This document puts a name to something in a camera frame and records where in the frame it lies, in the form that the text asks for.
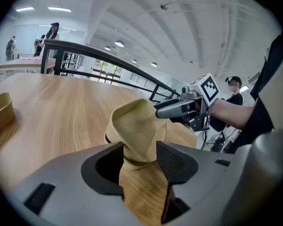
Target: black metal railing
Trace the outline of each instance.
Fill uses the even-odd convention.
[[[147,80],[147,79],[145,79],[145,78],[143,78],[141,76],[138,76],[138,75],[136,75],[134,73],[131,75],[130,79],[132,81],[134,81],[135,83],[142,85],[146,89],[154,90],[154,88],[156,86],[155,83],[153,83],[153,82],[151,82],[151,81],[149,81],[149,80]],[[158,90],[157,90],[158,93],[161,93],[163,91],[164,91],[164,89],[161,88],[161,87],[159,87]]]
[[[74,53],[64,53],[63,61],[62,61],[62,69],[70,69],[76,71],[83,62],[83,56]]]
[[[164,83],[155,79],[154,77],[152,77],[151,75],[142,71],[141,69],[136,68],[133,65],[127,63],[126,61],[121,60],[117,57],[114,57],[111,54],[107,54],[107,53],[100,51],[100,50],[97,50],[95,48],[90,48],[88,46],[84,46],[84,45],[80,45],[80,44],[76,44],[76,43],[71,43],[71,42],[66,42],[66,41],[45,39],[44,44],[45,44],[45,47],[44,47],[44,53],[43,53],[43,57],[42,57],[41,73],[46,73],[50,50],[54,49],[54,50],[57,51],[56,55],[55,55],[56,62],[55,62],[55,66],[53,67],[53,71],[54,71],[55,75],[60,75],[60,73],[71,73],[71,74],[77,74],[77,75],[82,75],[82,76],[88,76],[88,77],[103,79],[102,76],[95,75],[95,74],[92,74],[92,73],[63,69],[62,68],[62,61],[63,61],[64,53],[65,52],[66,53],[76,53],[76,54],[80,54],[80,55],[84,55],[84,56],[88,56],[88,57],[93,57],[95,59],[106,61],[108,63],[119,66],[123,69],[126,69],[126,70],[140,76],[140,77],[143,77],[148,81],[153,82],[155,84],[155,88],[153,90],[151,90],[151,89],[136,86],[136,85],[133,85],[133,84],[130,84],[130,83],[127,83],[127,82],[118,81],[118,80],[114,80],[114,79],[110,79],[110,78],[105,78],[105,80],[108,80],[108,81],[111,81],[111,82],[116,82],[116,83],[119,83],[119,84],[122,84],[122,85],[126,85],[126,86],[130,86],[130,87],[133,87],[133,88],[145,90],[145,91],[148,91],[148,92],[152,92],[152,94],[149,98],[149,100],[151,100],[151,101],[154,101],[153,98],[154,98],[155,95],[160,95],[160,96],[163,96],[163,97],[171,98],[171,97],[168,97],[166,95],[162,95],[162,94],[158,93],[159,87],[166,89],[166,90],[174,93],[175,95],[179,96],[179,94],[176,91],[174,91],[173,89],[171,89],[170,87],[168,87]]]

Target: wood grain surface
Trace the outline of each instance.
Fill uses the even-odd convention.
[[[15,119],[0,132],[0,185],[9,191],[51,159],[101,145],[111,112],[141,97],[131,89],[64,76],[17,73],[0,83]],[[167,122],[166,141],[196,147],[183,125]],[[125,204],[146,225],[160,225],[167,181],[156,162],[123,165]]]

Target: cloth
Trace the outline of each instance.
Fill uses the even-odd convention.
[[[105,141],[123,142],[124,160],[137,169],[156,160],[156,141],[166,138],[166,120],[155,115],[153,103],[138,99],[115,109],[110,117]]]
[[[11,48],[12,48],[12,52],[15,53],[16,50],[17,50],[17,41],[16,41],[16,39],[14,39],[13,45],[11,46]]]
[[[34,47],[34,50],[35,50],[35,53],[34,53],[34,57],[35,56],[40,56],[40,53],[41,53],[41,51],[42,51],[42,47],[41,46],[39,46],[39,45],[36,45],[35,47]]]
[[[258,95],[273,77],[282,61],[283,32],[272,42],[260,76],[253,90],[250,92],[251,96],[257,100],[254,111],[246,123],[244,130],[226,151],[227,153],[234,154],[240,146],[251,144],[259,135],[270,132],[273,129],[274,126],[270,116]]]
[[[59,34],[56,35],[56,37],[54,38],[54,40],[59,40]],[[45,48],[45,45],[42,47],[42,50],[41,50],[41,53],[40,53],[40,57],[43,56],[44,48]],[[53,49],[50,50],[49,58],[53,58],[53,56],[55,55],[55,51],[56,51],[56,50],[53,50]]]
[[[259,78],[251,90],[250,95],[256,100],[259,92],[269,82],[283,61],[283,32],[271,44],[267,58],[265,58],[263,69]]]
[[[12,59],[12,50],[11,49],[7,49],[5,51],[5,55],[6,55],[6,61],[9,61]]]

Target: railing handrail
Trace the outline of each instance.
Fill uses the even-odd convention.
[[[141,77],[141,76],[139,76],[139,75],[137,75],[137,74],[132,74],[131,75],[131,78],[130,78],[132,81],[134,81],[135,83],[138,83],[138,84],[140,84],[140,85],[143,85],[144,86],[144,88],[148,88],[148,89],[154,89],[155,88],[155,86],[156,86],[156,84],[155,83],[153,83],[153,82],[151,82],[151,81],[149,81],[149,80],[147,80],[147,79],[145,79],[145,78],[143,78],[143,77]],[[143,82],[139,82],[139,79],[141,79],[141,80],[145,80],[145,83],[143,84]],[[162,87],[159,87],[158,88],[158,91],[159,92],[162,92],[164,90],[164,88],[162,88]]]
[[[141,69],[139,69],[139,68],[129,64],[128,62],[126,62],[126,61],[124,61],[120,58],[117,58],[117,57],[115,57],[111,54],[108,54],[108,53],[105,53],[105,52],[100,51],[98,49],[90,48],[88,46],[84,46],[84,45],[81,45],[81,44],[71,43],[71,42],[66,42],[66,41],[60,41],[60,40],[45,39],[44,44],[45,44],[46,50],[48,50],[48,49],[59,50],[59,49],[62,48],[65,52],[78,53],[78,54],[81,54],[81,55],[100,59],[100,60],[106,61],[108,63],[111,63],[113,65],[119,66],[119,67],[124,68],[124,69],[126,69],[126,70],[128,70],[132,73],[135,73],[135,74],[155,83],[159,87],[167,89],[167,90],[171,91],[172,93],[179,96],[179,94],[176,91],[174,91],[173,89],[171,89],[170,87],[168,87],[164,83],[160,82],[159,80],[157,80],[153,76],[147,74],[146,72],[142,71]],[[44,71],[42,71],[42,69],[44,69],[45,60],[47,59],[47,58],[45,58],[46,54],[48,54],[48,53],[44,53],[44,56],[43,56],[43,59],[42,59],[42,67],[41,67],[42,73],[44,73]]]

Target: ceiling light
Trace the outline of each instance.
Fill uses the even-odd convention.
[[[76,29],[72,29],[72,28],[66,28],[66,27],[62,27],[62,28],[69,29],[69,30],[72,30],[72,31],[76,31]]]
[[[249,88],[245,85],[245,86],[243,86],[241,89],[240,89],[240,93],[242,93],[242,92],[244,92],[244,91],[246,91],[246,90],[248,90]]]
[[[16,9],[17,12],[23,12],[23,11],[28,11],[28,10],[34,10],[33,7],[28,7],[28,8],[19,8],[19,9]]]
[[[58,11],[64,11],[64,12],[71,12],[70,9],[67,8],[52,8],[52,7],[48,7],[48,9],[50,10],[58,10]]]
[[[124,47],[124,42],[121,40],[115,41],[115,44],[119,47],[122,47],[122,48]]]

